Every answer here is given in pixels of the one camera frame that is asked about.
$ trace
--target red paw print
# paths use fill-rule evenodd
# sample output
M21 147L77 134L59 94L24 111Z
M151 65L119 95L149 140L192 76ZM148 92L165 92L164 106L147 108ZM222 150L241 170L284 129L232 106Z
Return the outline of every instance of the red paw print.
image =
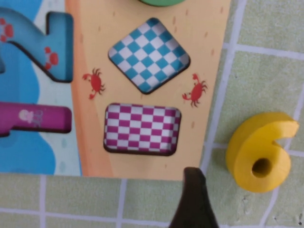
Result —
M0 18L0 41L6 42L8 38L14 36L14 29L11 24L7 24L4 18Z
M44 52L46 53L47 59L44 67L46 68L46 70L49 70L50 68L52 68L52 66L58 64L58 54L56 52L52 52L50 47L44 48Z

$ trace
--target checkered pattern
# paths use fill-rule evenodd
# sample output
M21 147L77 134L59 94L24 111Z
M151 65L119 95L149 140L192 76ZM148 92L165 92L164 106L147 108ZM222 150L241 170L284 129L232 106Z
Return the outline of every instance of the checkered pattern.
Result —
M175 151L181 113L175 108L111 104L105 113L104 143L115 150Z
M158 19L150 19L109 51L112 62L148 93L188 67L190 58Z

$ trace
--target tiled floor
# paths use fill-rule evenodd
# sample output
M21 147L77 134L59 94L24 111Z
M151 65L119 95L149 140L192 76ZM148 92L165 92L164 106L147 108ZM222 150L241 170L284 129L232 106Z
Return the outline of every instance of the tiled floor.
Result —
M304 222L303 12L303 0L232 0L201 165L225 228ZM301 127L286 147L286 182L254 194L235 184L223 159L232 132L262 111L285 111ZM174 181L21 175L0 175L0 189L0 225L8 228L167 227L181 196Z

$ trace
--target tan board surface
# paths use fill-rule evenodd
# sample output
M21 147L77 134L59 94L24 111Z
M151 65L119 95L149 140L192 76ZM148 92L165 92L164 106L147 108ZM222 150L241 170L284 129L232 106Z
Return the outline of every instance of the tan board surface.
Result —
M230 0L186 0L152 7L137 0L67 0L74 17L73 105L83 175L181 180L187 166L198 167ZM149 18L158 18L191 58L188 69L149 95L142 94L109 60L109 49ZM83 74L100 68L103 95L89 100ZM192 74L208 85L198 107L182 99L194 87ZM103 147L105 109L111 103L176 107L181 111L177 151L169 157L113 154Z

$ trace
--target purple checkered rectangle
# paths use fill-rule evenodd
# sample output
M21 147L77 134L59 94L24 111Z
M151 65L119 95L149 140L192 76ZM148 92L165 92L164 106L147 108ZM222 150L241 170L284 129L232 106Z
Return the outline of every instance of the purple checkered rectangle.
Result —
M111 104L105 112L104 145L123 153L173 154L180 122L176 108Z

